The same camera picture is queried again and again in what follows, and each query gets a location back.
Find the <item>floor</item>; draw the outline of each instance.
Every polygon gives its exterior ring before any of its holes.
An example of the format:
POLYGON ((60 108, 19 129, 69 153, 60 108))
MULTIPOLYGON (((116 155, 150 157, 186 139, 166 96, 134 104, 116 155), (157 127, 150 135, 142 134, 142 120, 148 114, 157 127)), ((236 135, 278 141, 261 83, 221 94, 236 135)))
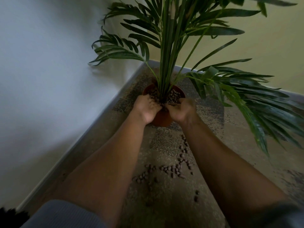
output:
MULTIPOLYGON (((119 128, 132 109, 138 95, 151 82, 151 72, 144 68, 113 109, 103 115, 53 172, 47 182, 23 208, 33 214, 52 197, 66 176, 102 146, 119 128)), ((236 107, 225 108, 216 100, 200 99, 188 79, 177 84, 187 97, 194 98, 203 121, 227 146, 267 176, 290 198, 304 206, 304 152, 282 141, 286 150, 268 138, 270 158, 256 146, 245 119, 236 107)), ((208 189, 193 155, 185 158, 194 163, 193 175, 182 167, 185 179, 171 178, 161 165, 175 165, 183 144, 181 128, 172 123, 169 128, 148 125, 134 176, 147 170, 145 165, 157 166, 146 183, 132 182, 124 202, 120 227, 225 227, 225 218, 208 189), (198 201, 194 201, 199 191, 198 201)))

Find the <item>forearm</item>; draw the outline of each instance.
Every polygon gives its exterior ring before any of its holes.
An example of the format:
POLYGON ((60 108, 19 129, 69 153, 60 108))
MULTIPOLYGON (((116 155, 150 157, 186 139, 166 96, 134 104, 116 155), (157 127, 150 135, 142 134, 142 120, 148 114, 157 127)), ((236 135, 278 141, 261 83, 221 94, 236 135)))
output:
POLYGON ((242 223, 286 199, 276 185, 224 145, 198 115, 181 127, 206 183, 229 220, 242 223))
POLYGON ((131 112, 115 135, 66 179, 59 198, 95 212, 113 226, 131 182, 145 123, 131 112))

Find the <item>flower pot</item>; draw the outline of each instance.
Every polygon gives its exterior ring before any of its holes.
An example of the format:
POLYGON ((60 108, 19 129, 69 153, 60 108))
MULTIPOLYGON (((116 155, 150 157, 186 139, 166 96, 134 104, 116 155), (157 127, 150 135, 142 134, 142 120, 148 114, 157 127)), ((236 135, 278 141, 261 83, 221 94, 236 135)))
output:
MULTIPOLYGON (((148 91, 150 89, 153 89, 155 88, 155 85, 154 84, 151 84, 149 86, 147 86, 144 91, 143 91, 143 95, 146 95, 148 93, 148 91)), ((172 89, 174 89, 175 91, 179 92, 181 94, 181 98, 184 98, 185 97, 185 94, 184 92, 178 88, 177 86, 173 86, 172 89)), ((170 113, 168 110, 160 110, 153 122, 151 122, 152 125, 154 126, 161 126, 161 127, 168 127, 171 123, 173 122, 172 118, 170 117, 170 113)))

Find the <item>right hand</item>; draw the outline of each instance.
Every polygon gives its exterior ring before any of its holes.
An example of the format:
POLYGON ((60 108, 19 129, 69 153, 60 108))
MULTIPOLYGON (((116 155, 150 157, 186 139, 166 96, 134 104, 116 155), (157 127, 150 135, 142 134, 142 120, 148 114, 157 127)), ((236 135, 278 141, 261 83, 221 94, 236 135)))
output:
POLYGON ((174 106, 166 104, 173 121, 181 124, 197 116, 196 105, 193 99, 180 98, 179 101, 181 104, 176 104, 174 106))

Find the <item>yellow wall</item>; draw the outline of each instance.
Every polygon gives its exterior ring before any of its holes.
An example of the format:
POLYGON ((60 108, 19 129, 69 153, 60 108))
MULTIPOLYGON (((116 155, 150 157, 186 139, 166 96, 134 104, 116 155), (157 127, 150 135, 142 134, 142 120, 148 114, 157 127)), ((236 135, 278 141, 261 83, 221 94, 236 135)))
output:
MULTIPOLYGON (((274 75, 269 86, 304 94, 304 0, 291 7, 266 5, 268 17, 261 14, 246 18, 229 18, 228 25, 244 30, 237 36, 205 36, 187 62, 192 68, 205 55, 234 38, 238 40, 208 58, 198 68, 220 62, 253 58, 245 63, 230 65, 257 74, 274 75)), ((245 0, 244 9, 257 9, 256 2, 245 0)), ((176 65, 183 65, 198 37, 190 37, 181 50, 176 65)), ((160 59, 159 49, 150 46, 150 59, 160 59)))

